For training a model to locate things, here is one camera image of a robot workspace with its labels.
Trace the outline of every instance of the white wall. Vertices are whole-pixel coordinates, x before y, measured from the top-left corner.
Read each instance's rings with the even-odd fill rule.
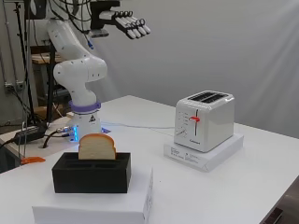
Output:
[[[299,137],[298,0],[132,0],[152,34],[114,27],[95,41],[108,77],[102,100],[126,94],[175,105],[204,90],[232,93],[236,121]]]

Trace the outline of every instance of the table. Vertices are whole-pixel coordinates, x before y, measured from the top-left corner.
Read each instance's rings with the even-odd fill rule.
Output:
[[[104,103],[101,116],[107,122],[171,127],[175,108],[126,96]],[[245,135],[244,147],[210,173],[164,157],[163,144],[173,130],[106,127],[118,151],[153,166],[149,224],[259,223],[299,174],[298,139],[245,125],[235,125]],[[64,151],[74,150],[78,146]],[[1,223],[34,224],[31,204],[51,184],[50,169],[62,153],[0,175]]]

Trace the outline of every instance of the white platform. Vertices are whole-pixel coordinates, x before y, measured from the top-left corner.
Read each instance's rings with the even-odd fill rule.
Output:
[[[200,152],[171,141],[164,144],[164,155],[183,164],[209,172],[241,149],[243,147],[243,139],[243,134],[235,133],[232,137],[208,152]]]
[[[146,224],[151,208],[153,172],[132,166],[127,194],[56,194],[50,183],[34,202],[36,224]]]

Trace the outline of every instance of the black box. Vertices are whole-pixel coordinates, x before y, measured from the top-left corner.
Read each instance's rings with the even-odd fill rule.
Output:
[[[65,152],[52,168],[56,193],[127,193],[131,179],[131,154],[116,160],[79,160]]]

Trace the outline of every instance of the toaster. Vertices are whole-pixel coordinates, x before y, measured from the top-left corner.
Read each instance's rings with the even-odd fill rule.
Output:
[[[208,152],[234,134],[235,98],[203,91],[178,101],[174,141]]]

